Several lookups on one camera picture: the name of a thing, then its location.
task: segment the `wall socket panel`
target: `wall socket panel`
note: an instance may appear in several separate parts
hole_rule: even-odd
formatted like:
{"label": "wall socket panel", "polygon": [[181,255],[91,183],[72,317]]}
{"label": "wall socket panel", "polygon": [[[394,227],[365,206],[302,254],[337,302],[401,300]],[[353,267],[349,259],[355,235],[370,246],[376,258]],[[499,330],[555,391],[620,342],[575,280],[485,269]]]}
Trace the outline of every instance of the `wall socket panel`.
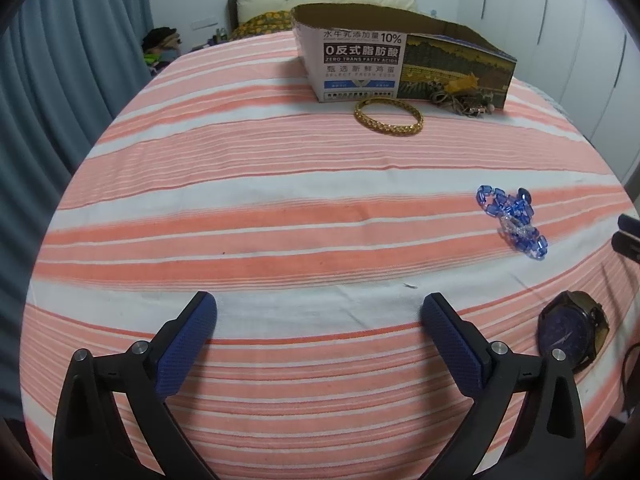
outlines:
{"label": "wall socket panel", "polygon": [[215,16],[209,16],[203,20],[197,22],[191,22],[191,30],[200,30],[201,28],[213,27],[218,24],[218,19]]}

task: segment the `curtain fold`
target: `curtain fold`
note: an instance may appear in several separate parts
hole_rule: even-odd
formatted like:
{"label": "curtain fold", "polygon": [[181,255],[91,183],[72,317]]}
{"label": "curtain fold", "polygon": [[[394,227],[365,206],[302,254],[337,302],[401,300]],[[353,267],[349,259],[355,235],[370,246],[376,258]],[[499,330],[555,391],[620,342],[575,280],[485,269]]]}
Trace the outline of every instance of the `curtain fold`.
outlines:
{"label": "curtain fold", "polygon": [[0,38],[0,416],[22,418],[20,324],[71,176],[150,80],[148,0],[25,0]]}

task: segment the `cardboard box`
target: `cardboard box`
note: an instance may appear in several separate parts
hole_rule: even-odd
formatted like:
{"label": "cardboard box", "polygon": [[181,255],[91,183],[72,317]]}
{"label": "cardboard box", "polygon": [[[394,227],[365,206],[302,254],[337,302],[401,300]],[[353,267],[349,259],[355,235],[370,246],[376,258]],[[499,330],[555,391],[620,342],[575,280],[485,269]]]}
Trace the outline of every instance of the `cardboard box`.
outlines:
{"label": "cardboard box", "polygon": [[427,83],[438,81],[504,107],[516,59],[464,25],[368,4],[305,4],[291,17],[320,102],[426,99]]}

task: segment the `striped bedsheet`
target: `striped bedsheet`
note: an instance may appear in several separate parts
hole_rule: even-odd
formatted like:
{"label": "striped bedsheet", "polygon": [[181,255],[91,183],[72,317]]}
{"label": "striped bedsheet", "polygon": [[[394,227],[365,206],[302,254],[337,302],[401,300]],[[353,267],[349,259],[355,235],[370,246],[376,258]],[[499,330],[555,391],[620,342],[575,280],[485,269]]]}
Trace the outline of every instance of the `striped bedsheet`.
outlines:
{"label": "striped bedsheet", "polygon": [[[383,136],[353,119],[353,103],[318,103],[297,56],[283,32],[181,57],[73,178],[33,271],[20,349],[28,430],[49,477],[73,351],[151,338],[199,289],[215,295],[218,326],[168,403],[222,479],[417,478],[470,405],[418,326],[433,291],[487,339],[529,353],[542,307],[587,291],[612,327],[577,377],[588,439],[614,407],[640,267],[609,241],[617,216],[635,212],[580,133],[514,80],[502,113],[416,103],[423,131]],[[530,190],[550,241],[543,261],[505,245],[476,204],[480,184]]]}

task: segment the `blue beaded necklace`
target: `blue beaded necklace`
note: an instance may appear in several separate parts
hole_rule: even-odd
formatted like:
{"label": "blue beaded necklace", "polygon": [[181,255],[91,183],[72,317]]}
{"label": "blue beaded necklace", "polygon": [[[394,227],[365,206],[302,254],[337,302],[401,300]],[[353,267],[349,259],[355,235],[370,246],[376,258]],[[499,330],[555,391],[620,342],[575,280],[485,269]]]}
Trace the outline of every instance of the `blue beaded necklace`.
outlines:
{"label": "blue beaded necklace", "polygon": [[[487,199],[493,196],[494,201]],[[514,247],[536,259],[544,258],[548,242],[533,225],[531,217],[531,193],[521,187],[518,196],[507,195],[499,187],[480,186],[476,193],[476,200],[484,212],[500,220],[504,233],[509,237]]]}

